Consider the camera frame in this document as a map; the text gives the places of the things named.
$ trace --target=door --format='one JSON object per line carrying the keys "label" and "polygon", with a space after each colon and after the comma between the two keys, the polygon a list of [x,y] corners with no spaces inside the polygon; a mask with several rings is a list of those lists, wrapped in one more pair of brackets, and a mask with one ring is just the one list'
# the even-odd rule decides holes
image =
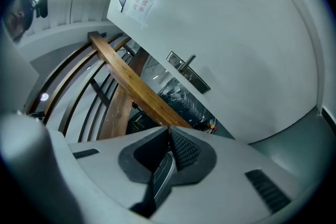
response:
{"label": "door", "polygon": [[[317,102],[309,32],[292,0],[156,0],[144,24],[111,0],[108,19],[134,39],[218,118],[252,143],[294,124]],[[168,61],[186,61],[210,87],[201,94]]]}

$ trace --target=white wall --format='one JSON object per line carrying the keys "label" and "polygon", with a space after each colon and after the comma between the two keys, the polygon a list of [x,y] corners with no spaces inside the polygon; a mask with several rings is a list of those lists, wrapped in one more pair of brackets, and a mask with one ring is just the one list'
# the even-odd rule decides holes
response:
{"label": "white wall", "polygon": [[39,74],[17,50],[0,24],[0,112],[22,111]]}
{"label": "white wall", "polygon": [[173,78],[172,74],[170,74],[169,72],[166,73],[166,75],[164,76],[164,78],[162,78],[162,80],[160,81],[160,86],[161,89]]}
{"label": "white wall", "polygon": [[[278,133],[318,100],[310,28],[293,0],[158,0],[142,27],[111,0],[108,19],[199,99],[238,140]],[[124,10],[132,6],[127,0]],[[210,86],[200,94],[167,61],[174,51]]]}
{"label": "white wall", "polygon": [[22,40],[19,50],[27,61],[71,44],[86,42],[88,32],[106,32],[108,37],[122,32],[111,22],[87,22],[57,26]]}
{"label": "white wall", "polygon": [[327,0],[292,0],[299,10],[314,46],[319,74],[318,109],[324,107],[336,121],[335,17]]}

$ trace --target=wooden handrail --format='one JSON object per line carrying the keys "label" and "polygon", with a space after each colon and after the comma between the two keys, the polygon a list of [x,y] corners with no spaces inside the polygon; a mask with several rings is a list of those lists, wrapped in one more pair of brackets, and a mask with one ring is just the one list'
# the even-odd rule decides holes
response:
{"label": "wooden handrail", "polygon": [[166,104],[142,79],[119,57],[98,32],[91,32],[92,47],[99,51],[100,59],[110,67],[109,72],[125,92],[159,125],[191,126]]}
{"label": "wooden handrail", "polygon": [[[105,94],[108,94],[108,92],[109,92],[109,90],[111,89],[113,83],[114,83],[114,79],[112,79],[112,81],[110,82],[110,85],[109,85],[108,88],[106,89]],[[100,103],[99,103],[99,105],[98,105],[98,107],[97,107],[95,116],[93,117],[93,120],[92,120],[92,123],[91,123],[91,127],[90,127],[90,131],[89,131],[89,135],[88,135],[88,139],[87,139],[87,141],[90,141],[90,140],[91,140],[92,133],[93,133],[93,129],[95,128],[94,126],[96,125],[96,121],[97,121],[97,118],[98,118],[100,109],[101,109],[101,107],[102,107],[103,104],[104,104],[104,102],[102,102],[102,101],[100,100]]]}
{"label": "wooden handrail", "polygon": [[[118,39],[121,37],[123,33],[118,33],[114,35],[113,37],[108,39],[108,43],[113,42],[114,40]],[[43,82],[43,85],[41,89],[37,92],[35,95],[34,99],[30,103],[28,109],[27,109],[27,114],[34,113],[35,110],[38,107],[38,104],[40,103],[40,97],[43,93],[47,91],[47,89],[50,87],[52,82],[56,79],[56,77],[65,69],[65,67],[72,62],[78,55],[80,55],[83,51],[85,51],[87,48],[91,46],[91,41],[86,42],[83,44],[81,47],[79,47],[77,50],[75,50],[72,54],[70,54],[67,58],[65,58],[51,73],[50,75],[46,78],[46,80]]]}
{"label": "wooden handrail", "polygon": [[116,35],[114,35],[113,37],[110,37],[108,40],[106,40],[106,42],[109,44],[113,41],[115,41],[117,38],[121,37],[124,33],[118,33]]}
{"label": "wooden handrail", "polygon": [[[149,54],[140,48],[131,60],[129,66],[140,76]],[[99,139],[114,138],[126,135],[128,119],[131,113],[133,99],[119,85],[108,107]]]}
{"label": "wooden handrail", "polygon": [[120,50],[124,45],[126,45],[126,43],[128,42],[128,41],[130,41],[131,40],[131,38],[130,37],[128,37],[128,38],[125,38],[123,41],[121,41],[118,45],[116,45],[113,49],[114,49],[114,51],[118,51],[118,50]]}
{"label": "wooden handrail", "polygon": [[[106,84],[106,82],[108,81],[108,79],[110,78],[111,74],[108,74],[106,76],[106,78],[104,79],[103,83],[101,84],[101,87],[100,88],[103,88],[104,85]],[[96,96],[94,97],[93,99],[93,102],[91,103],[91,106],[88,110],[88,113],[86,113],[86,116],[85,116],[85,119],[84,119],[84,122],[83,122],[83,125],[82,125],[82,128],[80,130],[80,134],[79,134],[79,137],[78,137],[78,143],[82,141],[82,138],[83,138],[83,135],[84,135],[84,130],[85,130],[85,127],[86,127],[86,124],[88,123],[88,120],[89,120],[89,116],[91,114],[91,111],[96,103],[98,99],[98,95],[96,94]]]}
{"label": "wooden handrail", "polygon": [[[112,92],[110,101],[112,101],[112,98],[114,97],[114,94],[115,94],[117,88],[118,88],[118,84],[115,85],[115,87],[114,87],[114,90],[113,90],[113,92]],[[98,134],[97,134],[97,138],[96,138],[96,140],[100,140],[99,137],[100,137],[101,129],[102,129],[103,124],[104,124],[104,120],[105,120],[105,118],[106,118],[107,110],[108,110],[108,108],[105,109],[103,118],[101,119],[101,122],[100,122],[100,125],[99,125],[99,129],[98,129]]]}
{"label": "wooden handrail", "polygon": [[59,128],[58,131],[61,132],[64,136],[67,133],[69,124],[70,124],[70,120],[72,118],[72,115],[77,107],[77,104],[79,103],[80,98],[83,96],[86,88],[88,87],[88,85],[90,84],[90,81],[95,77],[95,75],[99,72],[99,70],[104,66],[105,61],[100,60],[89,72],[89,74],[85,77],[85,79],[83,80],[83,82],[81,83],[81,85],[78,88],[78,92],[76,94],[76,96],[74,98],[72,98],[72,100],[69,102],[62,120],[59,124]]}
{"label": "wooden handrail", "polygon": [[[105,92],[105,95],[107,95],[107,94],[109,93],[109,90],[110,90],[110,88],[111,88],[111,86],[112,86],[113,83],[114,83],[114,79],[112,79],[112,81],[111,81],[109,87],[107,88],[107,90],[106,90],[106,92]],[[111,97],[110,97],[110,99],[109,99],[109,104],[111,103],[111,100],[112,100],[112,98],[113,98],[113,96],[114,96],[114,93],[115,93],[115,90],[116,90],[117,87],[118,87],[118,84],[115,86],[115,89],[114,89],[114,91],[112,92],[112,95],[111,95]],[[100,112],[100,109],[101,109],[103,103],[104,103],[104,102],[101,100],[101,101],[100,101],[100,104],[99,104],[99,106],[98,106],[98,108],[97,108],[97,110],[96,110],[96,113],[95,113],[95,116],[94,116],[94,118],[93,118],[93,121],[92,121],[92,125],[91,125],[91,128],[90,128],[90,131],[89,131],[89,135],[88,135],[88,140],[87,140],[87,141],[90,141],[90,140],[91,140],[91,136],[92,136],[92,133],[93,133],[93,129],[94,129],[94,126],[95,126],[95,124],[96,124],[96,120],[97,120],[97,118],[98,118],[98,115],[99,115],[99,112]],[[105,119],[106,111],[107,111],[108,107],[109,107],[109,105],[106,106],[106,110],[105,110],[105,113],[104,113],[104,115],[103,115],[102,122],[103,122],[104,119]],[[100,136],[100,132],[101,132],[101,125],[99,126],[99,131],[98,131],[96,140],[98,140],[98,138],[99,138],[99,136]]]}
{"label": "wooden handrail", "polygon": [[106,106],[109,106],[109,104],[110,104],[109,99],[103,93],[103,91],[101,90],[100,86],[98,85],[98,83],[96,82],[96,80],[94,78],[91,79],[90,84],[91,84],[93,90],[99,96],[99,99],[101,101],[103,101],[103,104],[106,105]]}
{"label": "wooden handrail", "polygon": [[59,99],[59,97],[61,96],[61,94],[63,93],[64,89],[66,88],[66,86],[69,84],[69,82],[72,80],[72,78],[78,73],[78,71],[88,62],[90,61],[95,55],[97,54],[96,50],[91,51],[90,53],[88,53],[83,59],[81,59],[72,69],[71,71],[65,76],[65,78],[63,78],[63,80],[61,81],[61,83],[58,85],[58,87],[56,88],[56,90],[54,91],[52,97],[49,99],[47,106],[44,110],[45,113],[45,117],[43,119],[43,123],[47,124],[51,112],[53,111],[53,109],[55,108],[55,105]]}
{"label": "wooden handrail", "polygon": [[132,55],[132,57],[135,56],[134,51],[127,44],[124,45],[124,48],[130,53],[130,55]]}

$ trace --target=white ceiling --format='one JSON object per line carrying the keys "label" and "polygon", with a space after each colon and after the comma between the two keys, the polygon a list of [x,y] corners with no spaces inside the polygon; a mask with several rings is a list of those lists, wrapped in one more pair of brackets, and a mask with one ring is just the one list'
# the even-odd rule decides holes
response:
{"label": "white ceiling", "polygon": [[[57,48],[67,46],[73,43],[82,42],[83,37],[86,36],[88,30],[96,30],[99,32],[106,31],[109,25],[114,27],[114,24],[109,22],[106,18],[109,8],[110,0],[48,0],[48,16],[47,18],[34,18],[32,26],[26,31],[23,36],[19,47],[24,49],[26,53],[30,51],[29,61],[40,56],[38,44],[41,43],[41,37],[48,36],[49,33],[53,34],[53,42],[60,43]],[[67,30],[76,26],[76,29],[82,29],[81,34],[77,35],[77,39],[68,38],[63,34]],[[119,29],[108,31],[108,34],[114,34]],[[57,49],[54,45],[49,46],[43,50],[43,53],[48,53],[53,49]]]}

